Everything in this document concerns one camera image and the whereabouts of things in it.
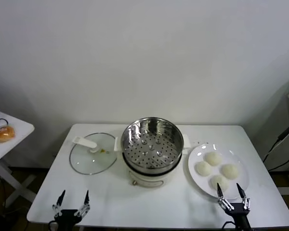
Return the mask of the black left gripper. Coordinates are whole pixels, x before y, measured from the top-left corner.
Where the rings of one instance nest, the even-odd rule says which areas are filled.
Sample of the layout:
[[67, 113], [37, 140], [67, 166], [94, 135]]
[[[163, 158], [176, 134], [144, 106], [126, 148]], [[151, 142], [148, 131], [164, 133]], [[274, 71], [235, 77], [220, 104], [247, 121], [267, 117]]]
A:
[[73, 227], [80, 223], [82, 216], [85, 216], [90, 210], [89, 204], [89, 191], [86, 192], [83, 205], [79, 210], [76, 209], [64, 209], [61, 210], [61, 205], [65, 195], [65, 190], [58, 197], [56, 204], [52, 205], [54, 212], [54, 220], [58, 224], [58, 231], [72, 231]]

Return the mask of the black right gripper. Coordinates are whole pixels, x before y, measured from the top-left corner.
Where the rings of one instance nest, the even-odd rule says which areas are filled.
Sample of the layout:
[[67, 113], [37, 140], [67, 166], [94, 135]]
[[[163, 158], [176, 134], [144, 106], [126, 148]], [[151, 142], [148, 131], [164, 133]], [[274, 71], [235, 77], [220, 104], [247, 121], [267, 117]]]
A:
[[230, 204], [225, 199], [220, 185], [217, 184], [218, 204], [223, 210], [227, 210], [227, 214], [233, 218], [236, 231], [251, 231], [252, 228], [247, 218], [249, 210], [245, 209], [250, 207], [250, 199], [246, 196], [245, 191], [241, 186], [238, 183], [236, 185], [242, 203]]

